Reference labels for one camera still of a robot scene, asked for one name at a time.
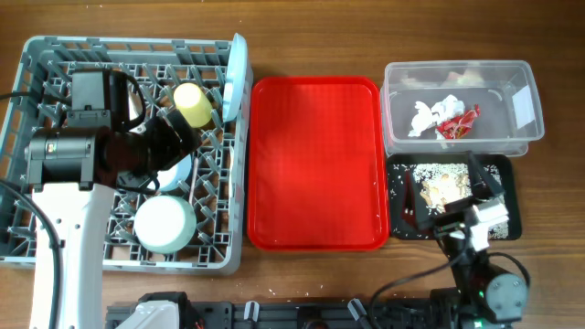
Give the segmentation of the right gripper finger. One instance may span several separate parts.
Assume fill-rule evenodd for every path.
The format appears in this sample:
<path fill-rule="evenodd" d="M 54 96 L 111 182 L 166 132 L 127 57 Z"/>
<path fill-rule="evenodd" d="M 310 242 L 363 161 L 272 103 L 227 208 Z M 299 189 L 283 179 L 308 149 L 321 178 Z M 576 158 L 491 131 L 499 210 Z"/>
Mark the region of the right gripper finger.
<path fill-rule="evenodd" d="M 471 152 L 467 153 L 467 168 L 473 197 L 481 200 L 489 200 L 505 194 L 503 187 L 491 174 L 484 170 L 484 166 Z"/>
<path fill-rule="evenodd" d="M 414 176 L 405 172 L 405 192 L 402 217 L 416 230 L 430 230 L 431 220 L 426 210 L 426 203 L 420 196 Z"/>

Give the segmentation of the food scraps and rice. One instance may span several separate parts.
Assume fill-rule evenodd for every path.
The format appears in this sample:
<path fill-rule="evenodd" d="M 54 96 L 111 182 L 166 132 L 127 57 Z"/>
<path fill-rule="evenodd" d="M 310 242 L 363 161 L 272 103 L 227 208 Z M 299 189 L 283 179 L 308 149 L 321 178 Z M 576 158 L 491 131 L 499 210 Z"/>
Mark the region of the food scraps and rice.
<path fill-rule="evenodd" d="M 452 201 L 472 195 L 466 164 L 392 164 L 388 170 L 391 233 L 398 239 L 427 239 L 401 217 L 404 191 L 410 173 L 422 199 L 423 215 L 440 215 Z"/>

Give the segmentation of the red snack wrapper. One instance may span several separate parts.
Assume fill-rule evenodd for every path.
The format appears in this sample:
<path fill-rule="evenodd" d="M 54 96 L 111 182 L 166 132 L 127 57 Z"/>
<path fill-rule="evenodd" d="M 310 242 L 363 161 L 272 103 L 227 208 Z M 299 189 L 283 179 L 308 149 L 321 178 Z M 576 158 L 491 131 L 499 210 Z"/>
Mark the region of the red snack wrapper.
<path fill-rule="evenodd" d="M 475 104 L 472 109 L 465 110 L 462 115 L 439 124 L 436 132 L 445 139 L 461 139 L 472 130 L 474 121 L 480 115 L 481 109 L 478 104 Z"/>

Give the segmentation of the yellow plastic cup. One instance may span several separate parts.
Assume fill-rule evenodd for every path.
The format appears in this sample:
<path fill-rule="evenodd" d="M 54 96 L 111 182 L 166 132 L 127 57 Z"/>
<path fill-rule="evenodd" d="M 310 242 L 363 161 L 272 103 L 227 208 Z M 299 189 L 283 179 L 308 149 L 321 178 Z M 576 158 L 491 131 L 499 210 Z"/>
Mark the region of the yellow plastic cup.
<path fill-rule="evenodd" d="M 174 91 L 174 101 L 175 107 L 191 127 L 203 127 L 211 120 L 211 102 L 196 84 L 180 84 Z"/>

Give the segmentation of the green bowl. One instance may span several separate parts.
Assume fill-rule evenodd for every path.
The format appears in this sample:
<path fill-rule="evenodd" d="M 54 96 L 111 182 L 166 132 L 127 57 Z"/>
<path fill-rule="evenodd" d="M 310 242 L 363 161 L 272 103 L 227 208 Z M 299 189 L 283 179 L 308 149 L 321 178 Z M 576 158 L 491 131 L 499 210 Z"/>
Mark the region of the green bowl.
<path fill-rule="evenodd" d="M 171 254 L 193 238 L 197 219 L 193 207 L 178 196 L 153 196 L 137 209 L 133 229 L 151 252 Z"/>

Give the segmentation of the white tissue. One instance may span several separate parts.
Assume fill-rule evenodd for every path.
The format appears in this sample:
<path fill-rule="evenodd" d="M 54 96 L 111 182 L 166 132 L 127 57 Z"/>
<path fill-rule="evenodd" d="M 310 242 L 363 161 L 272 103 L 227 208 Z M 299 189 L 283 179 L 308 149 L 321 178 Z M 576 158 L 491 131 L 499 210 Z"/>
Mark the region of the white tissue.
<path fill-rule="evenodd" d="M 456 116 L 463 115 L 465 111 L 463 101 L 459 101 L 453 95 L 436 102 L 432 107 L 422 101 L 416 101 L 414 108 L 417 113 L 411 120 L 411 130 L 408 137 L 420 137 L 424 131 L 436 128 Z"/>

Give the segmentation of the white plastic spoon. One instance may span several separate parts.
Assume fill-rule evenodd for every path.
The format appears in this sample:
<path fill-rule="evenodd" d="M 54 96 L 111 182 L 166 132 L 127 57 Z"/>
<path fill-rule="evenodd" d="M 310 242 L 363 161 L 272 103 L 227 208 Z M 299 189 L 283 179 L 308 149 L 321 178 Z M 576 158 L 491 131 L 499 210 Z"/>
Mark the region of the white plastic spoon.
<path fill-rule="evenodd" d="M 233 169 L 235 163 L 235 149 L 233 146 L 229 147 L 229 193 L 232 194 L 233 186 Z"/>

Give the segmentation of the light blue plate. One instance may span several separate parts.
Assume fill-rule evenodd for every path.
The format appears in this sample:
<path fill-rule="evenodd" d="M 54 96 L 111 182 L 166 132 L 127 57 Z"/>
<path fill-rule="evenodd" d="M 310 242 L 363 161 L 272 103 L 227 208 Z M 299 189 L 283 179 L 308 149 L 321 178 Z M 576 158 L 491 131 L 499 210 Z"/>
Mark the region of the light blue plate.
<path fill-rule="evenodd" d="M 222 102 L 223 122 L 234 121 L 244 95 L 248 72 L 248 45 L 246 39 L 236 33 L 231 43 Z"/>

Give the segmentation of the white plastic fork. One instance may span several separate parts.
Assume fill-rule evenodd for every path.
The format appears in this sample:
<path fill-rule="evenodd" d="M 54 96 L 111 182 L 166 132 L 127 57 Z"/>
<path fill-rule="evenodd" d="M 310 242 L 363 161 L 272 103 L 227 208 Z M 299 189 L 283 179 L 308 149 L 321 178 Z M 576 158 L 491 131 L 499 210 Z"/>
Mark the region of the white plastic fork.
<path fill-rule="evenodd" d="M 191 206 L 194 204 L 194 197 L 195 197 L 195 190 L 197 184 L 197 170 L 198 170 L 199 160 L 196 156 L 193 157 L 192 163 L 192 173 L 191 173 L 191 183 L 188 192 L 188 202 Z"/>

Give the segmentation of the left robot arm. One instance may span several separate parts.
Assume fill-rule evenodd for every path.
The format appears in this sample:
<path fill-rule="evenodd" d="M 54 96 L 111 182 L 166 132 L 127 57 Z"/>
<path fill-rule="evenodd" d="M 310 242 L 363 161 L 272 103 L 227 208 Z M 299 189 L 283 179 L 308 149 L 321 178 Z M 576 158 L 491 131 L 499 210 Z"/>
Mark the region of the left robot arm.
<path fill-rule="evenodd" d="M 106 226 L 118 190 L 149 193 L 159 172 L 199 140 L 180 113 L 130 116 L 137 80 L 122 71 L 73 73 L 71 105 L 26 147 L 37 219 L 32 328 L 101 327 Z"/>

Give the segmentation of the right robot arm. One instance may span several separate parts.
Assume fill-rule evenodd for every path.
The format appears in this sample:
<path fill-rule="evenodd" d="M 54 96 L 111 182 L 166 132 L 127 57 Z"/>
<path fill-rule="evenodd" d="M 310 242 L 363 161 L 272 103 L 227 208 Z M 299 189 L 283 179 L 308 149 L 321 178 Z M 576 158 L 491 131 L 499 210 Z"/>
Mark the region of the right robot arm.
<path fill-rule="evenodd" d="M 506 223 L 505 190 L 475 155 L 467 154 L 471 194 L 425 215 L 413 174 L 407 173 L 401 217 L 436 239 L 455 281 L 453 288 L 430 294 L 437 328 L 510 328 L 522 319 L 530 288 L 527 269 L 515 258 L 488 251 L 490 228 Z"/>

